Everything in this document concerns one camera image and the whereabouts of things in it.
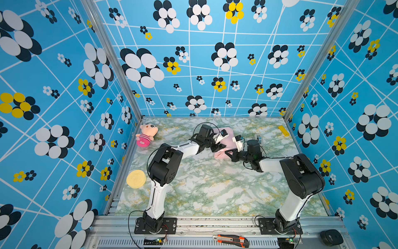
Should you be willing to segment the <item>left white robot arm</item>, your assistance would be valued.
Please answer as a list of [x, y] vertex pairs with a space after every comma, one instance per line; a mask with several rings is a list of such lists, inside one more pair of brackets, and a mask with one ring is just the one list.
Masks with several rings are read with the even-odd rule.
[[180, 163], [183, 159], [201, 153], [209, 148], [212, 152], [217, 152], [225, 145], [222, 140], [229, 137], [229, 133], [223, 130], [217, 130], [202, 124], [198, 133], [195, 133], [187, 142], [172, 146], [163, 143], [155, 151], [149, 166], [147, 167], [151, 183], [151, 197], [148, 208], [144, 214], [154, 221], [160, 220], [164, 215], [164, 201], [166, 188], [177, 175]]

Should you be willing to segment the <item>black computer mouse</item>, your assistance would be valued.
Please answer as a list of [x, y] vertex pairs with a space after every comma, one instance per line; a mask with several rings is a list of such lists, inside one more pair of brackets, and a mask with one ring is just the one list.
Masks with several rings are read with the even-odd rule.
[[329, 229], [320, 233], [320, 239], [326, 246], [333, 247], [344, 242], [342, 234], [336, 229]]

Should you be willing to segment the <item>purple wrapping paper sheet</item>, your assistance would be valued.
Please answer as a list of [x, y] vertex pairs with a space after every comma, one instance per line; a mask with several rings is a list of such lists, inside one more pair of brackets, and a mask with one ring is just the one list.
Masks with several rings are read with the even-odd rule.
[[220, 131], [225, 130], [228, 134], [226, 138], [220, 141], [220, 144], [225, 145], [224, 148], [214, 152], [215, 159], [231, 159], [233, 152], [243, 150], [243, 137], [235, 135], [231, 128], [222, 128]]

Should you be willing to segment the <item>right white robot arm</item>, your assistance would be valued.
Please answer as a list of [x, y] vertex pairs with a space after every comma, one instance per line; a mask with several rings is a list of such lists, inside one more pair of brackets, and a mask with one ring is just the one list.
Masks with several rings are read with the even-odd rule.
[[232, 162], [242, 161], [250, 164], [251, 169], [259, 172], [283, 173], [289, 186], [284, 204], [276, 211], [274, 224], [279, 233], [297, 225], [300, 214], [308, 201], [325, 187], [320, 172], [305, 154], [290, 157], [268, 157], [256, 140], [249, 140], [246, 149], [241, 146], [225, 151]]

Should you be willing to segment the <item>red black utility knife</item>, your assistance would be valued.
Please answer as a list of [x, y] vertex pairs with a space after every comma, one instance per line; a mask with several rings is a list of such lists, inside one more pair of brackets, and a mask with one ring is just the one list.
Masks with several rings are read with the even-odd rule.
[[235, 245], [240, 248], [249, 248], [250, 246], [248, 239], [237, 235], [219, 234], [213, 236], [212, 238], [219, 243]]

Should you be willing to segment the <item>yellow round disc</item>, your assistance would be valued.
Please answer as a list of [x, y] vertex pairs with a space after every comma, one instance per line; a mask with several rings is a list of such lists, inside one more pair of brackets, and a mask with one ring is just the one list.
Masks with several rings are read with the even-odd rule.
[[144, 171], [134, 170], [128, 174], [126, 183], [132, 189], [139, 189], [145, 184], [146, 179], [147, 177]]

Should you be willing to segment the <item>pink plush doll toy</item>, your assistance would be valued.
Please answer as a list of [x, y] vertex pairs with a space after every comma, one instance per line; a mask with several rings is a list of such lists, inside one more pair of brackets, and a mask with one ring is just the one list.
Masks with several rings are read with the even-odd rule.
[[159, 129], [155, 124], [144, 123], [140, 126], [141, 134], [136, 135], [136, 143], [139, 147], [148, 147], [154, 140]]

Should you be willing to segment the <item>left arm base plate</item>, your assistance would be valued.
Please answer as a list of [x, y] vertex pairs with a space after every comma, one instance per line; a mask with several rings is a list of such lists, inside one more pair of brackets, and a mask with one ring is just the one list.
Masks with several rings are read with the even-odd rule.
[[135, 234], [176, 234], [177, 218], [164, 217], [164, 213], [158, 218], [152, 218], [148, 212], [136, 220]]

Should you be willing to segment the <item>yellow tape piece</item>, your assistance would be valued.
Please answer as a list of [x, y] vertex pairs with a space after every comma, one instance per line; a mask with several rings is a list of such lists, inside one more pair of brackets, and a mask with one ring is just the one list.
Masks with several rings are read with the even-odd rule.
[[281, 131], [281, 133], [285, 136], [285, 137], [289, 137], [290, 133], [288, 132], [288, 130], [284, 127], [284, 126], [278, 126], [279, 130]]

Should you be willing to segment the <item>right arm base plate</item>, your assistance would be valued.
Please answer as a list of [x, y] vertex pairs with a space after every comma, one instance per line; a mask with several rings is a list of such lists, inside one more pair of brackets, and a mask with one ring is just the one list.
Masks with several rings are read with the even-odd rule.
[[258, 218], [257, 225], [262, 235], [302, 235], [299, 220], [285, 221], [283, 217]]

